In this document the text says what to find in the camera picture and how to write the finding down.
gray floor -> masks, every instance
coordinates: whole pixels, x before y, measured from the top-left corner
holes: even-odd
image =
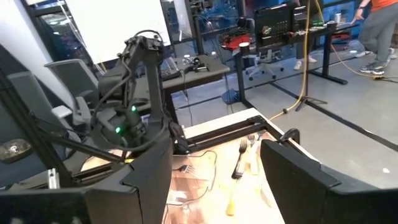
[[[349,52],[339,54],[341,58],[352,57]],[[322,58],[322,54],[315,53],[314,57]],[[357,70],[360,66],[372,60],[371,56],[353,59],[346,62],[347,66]],[[331,62],[337,58],[332,55]],[[293,59],[280,62],[284,67],[283,73],[277,73],[278,78],[295,74],[291,68]],[[386,76],[397,76],[398,61],[392,61]],[[328,110],[343,118],[378,134],[392,142],[398,142],[394,121],[398,109],[395,100],[398,86],[394,83],[375,82],[372,79],[355,75],[341,63],[330,67],[330,74],[349,81],[345,86],[339,85],[313,75],[310,75],[310,94],[329,102],[325,105]],[[257,85],[271,80],[269,75],[258,75],[253,81],[245,80],[245,86]],[[230,88],[237,88],[236,77],[228,78]],[[302,83],[302,75],[277,81],[292,92],[298,93]],[[224,80],[205,86],[192,88],[188,91],[190,103],[220,96],[225,92]],[[295,102],[295,99],[271,85],[263,85],[246,91],[247,99],[267,117],[271,117]],[[187,104],[185,97],[175,95],[176,106]],[[202,123],[219,118],[227,114],[227,106],[221,99],[192,106],[193,124]],[[245,107],[237,103],[234,111],[244,110]],[[188,108],[177,111],[181,124],[190,126]],[[379,144],[376,141],[356,132],[355,130],[329,118],[323,113],[306,106],[300,112],[292,111],[288,115],[274,120],[275,124],[286,131],[289,128],[299,128],[302,132],[302,145],[324,164],[342,173],[380,188],[398,186],[398,153]]]

